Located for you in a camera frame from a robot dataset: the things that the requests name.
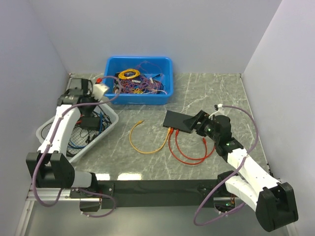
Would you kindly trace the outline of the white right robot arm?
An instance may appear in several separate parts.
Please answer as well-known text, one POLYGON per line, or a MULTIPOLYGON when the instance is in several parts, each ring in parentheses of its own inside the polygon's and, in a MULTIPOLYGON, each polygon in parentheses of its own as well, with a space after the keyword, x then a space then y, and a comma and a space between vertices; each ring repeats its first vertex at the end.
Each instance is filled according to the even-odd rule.
POLYGON ((217 154, 235 168, 205 197, 198 210, 217 191, 222 196, 230 193, 251 207, 261 227, 271 232, 298 220, 298 210, 292 186, 280 182, 264 171, 232 136, 230 118, 218 113, 200 111, 183 121, 189 130, 208 136, 215 143, 217 154))

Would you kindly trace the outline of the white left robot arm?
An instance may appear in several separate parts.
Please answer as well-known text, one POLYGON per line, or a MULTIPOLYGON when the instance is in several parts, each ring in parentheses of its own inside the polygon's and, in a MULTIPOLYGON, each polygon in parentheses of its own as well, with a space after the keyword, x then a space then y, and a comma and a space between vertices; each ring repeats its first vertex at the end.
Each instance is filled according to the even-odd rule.
POLYGON ((46 139, 37 152, 30 152, 26 164, 32 185, 38 188, 70 188, 75 182, 75 170, 66 158, 72 130, 81 115, 89 115, 96 102, 93 85, 88 79, 75 78, 70 88, 57 100, 55 118, 46 139))

